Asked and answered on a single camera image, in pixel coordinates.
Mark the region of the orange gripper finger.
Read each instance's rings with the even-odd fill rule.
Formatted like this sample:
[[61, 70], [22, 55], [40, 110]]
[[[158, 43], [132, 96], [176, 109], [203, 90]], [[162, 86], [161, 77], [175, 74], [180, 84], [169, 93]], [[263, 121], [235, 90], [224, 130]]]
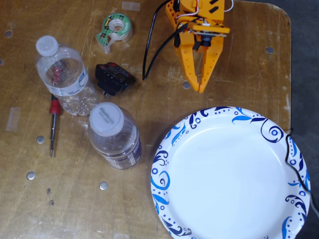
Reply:
[[178, 47], [176, 53], [180, 58], [185, 77], [190, 83], [191, 87], [195, 90], [199, 90], [199, 83], [195, 73], [194, 58], [193, 58], [193, 46], [195, 44], [194, 37], [178, 37]]
[[215, 65], [223, 50], [223, 37], [213, 37], [210, 46], [200, 46], [199, 52], [202, 57], [201, 80], [199, 83], [199, 93], [203, 93], [208, 81], [214, 71]]

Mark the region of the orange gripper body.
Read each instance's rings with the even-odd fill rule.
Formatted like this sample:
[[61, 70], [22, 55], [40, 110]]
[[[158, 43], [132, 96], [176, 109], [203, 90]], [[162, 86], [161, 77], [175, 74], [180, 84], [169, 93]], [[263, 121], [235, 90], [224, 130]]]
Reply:
[[171, 24], [194, 35], [225, 36], [225, 1], [223, 0], [173, 0], [171, 2]]

